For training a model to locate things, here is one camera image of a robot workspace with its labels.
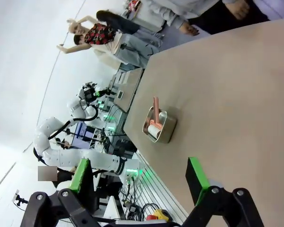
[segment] screw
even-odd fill
[[[244,192],[243,192],[242,190],[240,190],[240,191],[237,191],[237,194],[238,194],[239,196],[242,196],[242,195],[244,194]]]
[[[213,189],[212,189],[212,193],[216,194],[216,193],[218,193],[218,192],[219,192],[219,189],[217,189],[217,188],[213,188]]]
[[[68,196],[68,192],[62,192],[62,196],[63,196],[63,197]]]

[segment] gray sleeve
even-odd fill
[[[142,0],[142,3],[146,4],[151,11],[156,14],[159,14],[164,20],[166,20],[168,26],[180,28],[183,22],[185,21],[179,15],[175,14],[172,10],[158,5],[152,0]]]
[[[234,3],[234,2],[236,2],[237,0],[222,0],[222,2],[224,3],[224,4],[228,4],[228,3]]]

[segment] white wall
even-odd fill
[[[38,116],[66,121],[66,103],[82,83],[106,86],[115,73],[91,49],[66,55],[55,47],[67,35],[66,19],[74,18],[83,3],[78,19],[100,9],[123,11],[123,0],[0,0],[0,179],[18,160],[0,186],[0,227],[21,222],[23,213],[11,204],[16,189],[25,198],[54,190],[51,183],[37,181],[40,163],[32,148],[21,155],[33,139]],[[65,46],[72,45],[68,35]]]

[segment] metal tray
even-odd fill
[[[146,116],[142,131],[154,143],[169,143],[172,133],[177,124],[177,120],[167,114],[166,111],[159,109],[159,123],[162,124],[162,130],[158,138],[153,137],[148,133],[150,121],[154,120],[153,107],[150,108]]]

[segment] floor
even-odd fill
[[[254,0],[254,2],[270,20],[284,18],[284,0]],[[193,37],[182,34],[174,27],[169,26],[166,26],[162,33],[165,34],[165,38],[163,40],[163,45],[160,48],[161,51],[209,36],[208,33],[200,30],[200,34]]]

